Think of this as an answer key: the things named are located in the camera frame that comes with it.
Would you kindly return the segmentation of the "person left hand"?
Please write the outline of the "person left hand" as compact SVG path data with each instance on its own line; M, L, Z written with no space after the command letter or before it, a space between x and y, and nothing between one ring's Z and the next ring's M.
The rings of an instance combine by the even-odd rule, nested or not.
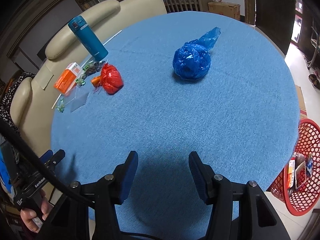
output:
M53 206L48 202L48 199L46 198L46 193L43 190L40 190L42 202L41 202L41 212L42 212L42 219L46 220L49 213L51 212ZM38 217L36 212L31 209L22 209L20 211L20 217L26 227L34 233L38 233L40 231L40 228L37 224L34 223L33 219Z

